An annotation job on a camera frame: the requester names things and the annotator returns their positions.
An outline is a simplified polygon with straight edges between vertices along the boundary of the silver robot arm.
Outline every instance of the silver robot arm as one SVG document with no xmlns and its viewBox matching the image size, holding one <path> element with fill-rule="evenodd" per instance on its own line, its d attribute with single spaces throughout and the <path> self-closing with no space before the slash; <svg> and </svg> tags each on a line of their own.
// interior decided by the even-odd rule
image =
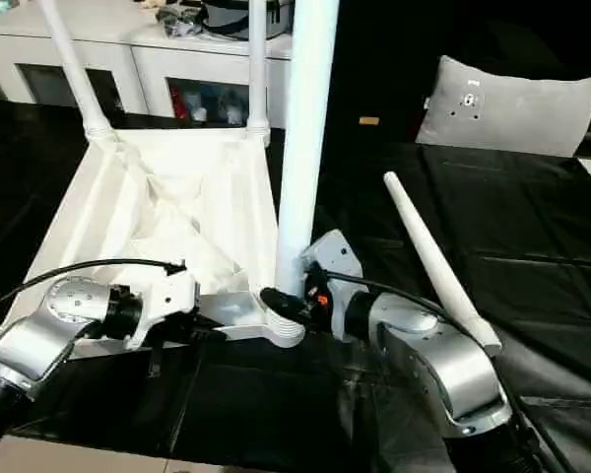
<svg viewBox="0 0 591 473">
<path fill-rule="evenodd" d="M 68 360 L 77 340 L 107 336 L 136 350 L 168 315 L 191 312 L 198 295 L 187 271 L 166 277 L 140 297 L 126 286 L 83 277 L 56 281 L 33 314 L 0 330 L 0 439 Z"/>
<path fill-rule="evenodd" d="M 361 265 L 339 231 L 302 255 L 309 268 L 302 301 L 266 289 L 278 314 L 343 342 L 362 340 L 422 395 L 460 473 L 538 472 L 487 352 L 437 305 L 363 284 Z"/>
</svg>

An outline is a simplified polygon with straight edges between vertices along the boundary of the white pole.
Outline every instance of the white pole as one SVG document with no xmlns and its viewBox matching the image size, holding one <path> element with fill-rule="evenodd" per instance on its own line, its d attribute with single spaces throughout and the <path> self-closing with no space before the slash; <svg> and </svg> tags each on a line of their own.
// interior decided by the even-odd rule
<svg viewBox="0 0 591 473">
<path fill-rule="evenodd" d="M 115 133 L 100 109 L 99 100 L 88 74 L 79 62 L 68 30 L 57 9 L 56 0 L 40 0 L 39 5 L 63 61 L 63 70 L 70 89 L 83 116 L 86 137 L 91 141 L 115 139 Z"/>
<path fill-rule="evenodd" d="M 276 282 L 302 296 L 300 255 L 310 245 L 339 0 L 297 0 Z"/>
<path fill-rule="evenodd" d="M 469 331 L 489 356 L 496 355 L 501 350 L 501 341 L 491 325 L 478 314 L 398 176 L 387 172 L 383 180 L 444 309 Z"/>
<path fill-rule="evenodd" d="M 267 69 L 265 64 L 267 38 L 267 0 L 249 2 L 249 118 L 247 132 L 263 138 L 269 146 L 267 119 Z"/>
</svg>

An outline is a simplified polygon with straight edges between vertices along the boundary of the white cabinet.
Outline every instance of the white cabinet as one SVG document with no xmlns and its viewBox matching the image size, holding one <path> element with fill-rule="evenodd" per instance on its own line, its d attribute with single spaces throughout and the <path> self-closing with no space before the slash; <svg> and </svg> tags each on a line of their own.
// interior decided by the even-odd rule
<svg viewBox="0 0 591 473">
<path fill-rule="evenodd" d="M 9 101 L 74 103 L 36 3 L 0 15 L 0 87 Z M 58 6 L 103 108 L 180 117 L 201 96 L 208 121 L 225 120 L 231 108 L 244 119 L 245 41 L 168 38 L 153 11 L 129 0 L 58 0 Z M 267 41 L 268 116 L 277 128 L 285 128 L 291 47 L 288 34 Z"/>
<path fill-rule="evenodd" d="M 132 47 L 132 51 L 150 114 L 177 116 L 174 101 L 180 94 L 182 97 L 179 97 L 179 101 L 182 103 L 188 103 L 184 95 L 194 97 L 204 91 L 204 104 L 206 95 L 216 97 L 214 101 L 220 101 L 224 96 L 220 89 L 234 91 L 237 99 L 245 101 L 244 107 L 247 109 L 247 56 L 139 46 Z M 285 128 L 285 90 L 290 62 L 268 59 L 267 63 L 269 121 L 273 127 Z M 219 106 L 213 103 L 206 107 L 211 115 L 209 121 L 219 121 L 215 110 Z"/>
<path fill-rule="evenodd" d="M 148 113 L 130 46 L 75 43 L 103 106 Z M 0 88 L 7 100 L 74 102 L 60 66 L 59 53 L 50 38 L 0 35 Z"/>
</svg>

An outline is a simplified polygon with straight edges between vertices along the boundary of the black plastic sheet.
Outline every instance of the black plastic sheet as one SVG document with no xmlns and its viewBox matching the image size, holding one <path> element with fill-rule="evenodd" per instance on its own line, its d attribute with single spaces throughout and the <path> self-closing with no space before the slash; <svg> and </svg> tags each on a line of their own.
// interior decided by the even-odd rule
<svg viewBox="0 0 591 473">
<path fill-rule="evenodd" d="M 145 117 L 121 127 L 175 127 Z M 281 139 L 268 156 L 278 197 Z M 83 156 L 73 110 L 0 103 L 0 293 L 22 280 Z M 591 177 L 576 161 L 328 143 L 315 233 L 339 228 L 370 279 L 434 298 L 382 183 L 396 170 L 480 312 L 498 363 L 591 472 Z M 413 386 L 363 347 L 307 336 L 68 363 L 17 435 L 273 471 L 451 472 Z"/>
</svg>

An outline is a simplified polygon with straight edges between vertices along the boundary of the tiled floor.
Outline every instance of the tiled floor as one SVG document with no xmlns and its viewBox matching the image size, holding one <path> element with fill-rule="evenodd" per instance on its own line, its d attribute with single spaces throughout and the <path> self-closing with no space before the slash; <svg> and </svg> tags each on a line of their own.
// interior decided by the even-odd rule
<svg viewBox="0 0 591 473">
<path fill-rule="evenodd" d="M 187 463 L 47 441 L 6 437 L 0 442 L 0 473 L 261 473 Z"/>
</svg>

